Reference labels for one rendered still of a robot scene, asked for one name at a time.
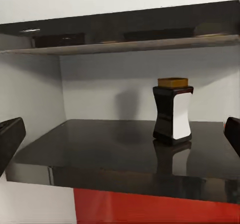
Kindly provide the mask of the bottle of coffee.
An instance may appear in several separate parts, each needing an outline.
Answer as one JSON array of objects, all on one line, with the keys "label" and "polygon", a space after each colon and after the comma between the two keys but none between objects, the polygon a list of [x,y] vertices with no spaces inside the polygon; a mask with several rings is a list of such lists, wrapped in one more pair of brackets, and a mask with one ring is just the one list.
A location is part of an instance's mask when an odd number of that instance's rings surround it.
[{"label": "bottle of coffee", "polygon": [[170,146],[192,140],[188,109],[194,87],[188,83],[186,78],[165,78],[152,88],[158,110],[153,137]]}]

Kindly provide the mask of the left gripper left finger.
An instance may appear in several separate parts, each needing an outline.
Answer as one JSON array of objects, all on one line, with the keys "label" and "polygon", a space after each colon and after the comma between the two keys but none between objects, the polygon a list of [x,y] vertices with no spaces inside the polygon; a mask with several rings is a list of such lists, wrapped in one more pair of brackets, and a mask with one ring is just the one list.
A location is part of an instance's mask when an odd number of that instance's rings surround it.
[{"label": "left gripper left finger", "polygon": [[0,123],[0,177],[26,136],[21,117]]}]

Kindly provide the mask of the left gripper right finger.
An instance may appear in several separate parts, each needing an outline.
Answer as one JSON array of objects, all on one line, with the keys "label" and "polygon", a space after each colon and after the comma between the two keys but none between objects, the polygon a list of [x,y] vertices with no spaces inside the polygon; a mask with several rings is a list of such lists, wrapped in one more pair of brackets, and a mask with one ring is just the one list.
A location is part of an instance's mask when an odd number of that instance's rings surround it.
[{"label": "left gripper right finger", "polygon": [[224,135],[240,157],[240,119],[228,117],[226,121]]}]

